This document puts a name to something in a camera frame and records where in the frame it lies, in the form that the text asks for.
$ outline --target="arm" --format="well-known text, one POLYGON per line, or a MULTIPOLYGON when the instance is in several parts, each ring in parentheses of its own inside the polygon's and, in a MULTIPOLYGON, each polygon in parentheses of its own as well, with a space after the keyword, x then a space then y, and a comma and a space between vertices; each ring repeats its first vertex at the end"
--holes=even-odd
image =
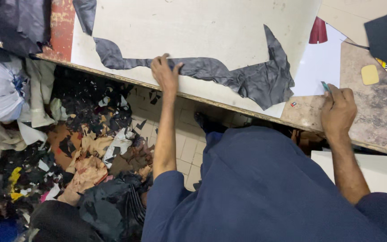
POLYGON ((326 138, 331 147, 335 185, 353 205, 370 189, 352 151, 349 129, 357 114, 353 91, 328 85, 332 94, 325 92, 321 119, 326 138))
POLYGON ((161 173, 177 169, 175 162, 174 103, 178 91, 178 72, 183 63, 178 63, 171 71, 166 59, 168 56, 168 54, 158 56, 151 63, 153 78, 159 83, 163 92, 159 132, 153 157, 153 179, 156 179, 161 173))

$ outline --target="navy blue shirt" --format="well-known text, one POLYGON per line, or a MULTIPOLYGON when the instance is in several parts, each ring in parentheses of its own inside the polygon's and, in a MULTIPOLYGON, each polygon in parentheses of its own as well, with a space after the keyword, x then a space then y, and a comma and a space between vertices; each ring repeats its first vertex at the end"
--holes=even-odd
POLYGON ((387 241, 387 194, 357 206, 283 134, 264 127, 207 135, 198 191, 178 171, 148 192, 142 241, 387 241))

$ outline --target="man's right hand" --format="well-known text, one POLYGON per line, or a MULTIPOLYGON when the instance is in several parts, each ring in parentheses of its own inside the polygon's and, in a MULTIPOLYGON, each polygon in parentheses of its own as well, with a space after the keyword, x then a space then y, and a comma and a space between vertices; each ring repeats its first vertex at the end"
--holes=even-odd
POLYGON ((153 78, 155 78, 162 89, 164 100, 170 99, 175 101, 178 91, 178 72, 183 63, 178 63, 171 70, 168 66, 168 56, 169 54, 165 53, 163 56, 154 58, 150 68, 152 69, 153 78))
POLYGON ((350 142, 349 129, 358 112, 353 91, 350 88, 338 89, 328 84, 332 94, 325 92, 325 103, 321 120, 326 138, 331 146, 350 142))

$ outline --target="table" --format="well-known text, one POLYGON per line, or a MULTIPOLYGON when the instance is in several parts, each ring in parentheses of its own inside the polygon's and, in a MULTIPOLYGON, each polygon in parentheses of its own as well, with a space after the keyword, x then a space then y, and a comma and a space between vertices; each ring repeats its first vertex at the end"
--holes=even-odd
MULTIPOLYGON (((71 63, 74 17, 75 10, 72 0, 52 1, 51 47, 44 47, 43 53, 37 55, 39 58, 113 80, 159 89, 158 86, 140 80, 132 80, 71 63)), ((349 87, 353 90, 358 106, 358 115, 350 129, 352 143, 387 153, 387 72, 367 50, 343 42, 340 78, 340 87, 349 87), (377 67, 380 81, 377 84, 365 86, 362 82, 361 68, 371 64, 377 67)), ((292 97, 286 103, 281 118, 266 116, 185 93, 179 93, 179 96, 323 135, 320 123, 323 96, 292 97), (294 107, 291 106, 293 102, 297 102, 294 107)))

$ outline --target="yellow sponge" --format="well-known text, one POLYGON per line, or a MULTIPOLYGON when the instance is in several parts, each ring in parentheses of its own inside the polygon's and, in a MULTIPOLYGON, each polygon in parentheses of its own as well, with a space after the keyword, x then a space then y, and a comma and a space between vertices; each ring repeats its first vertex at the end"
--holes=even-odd
POLYGON ((379 74, 375 65, 364 66, 361 69, 362 82, 364 85, 371 85, 379 82, 379 74))

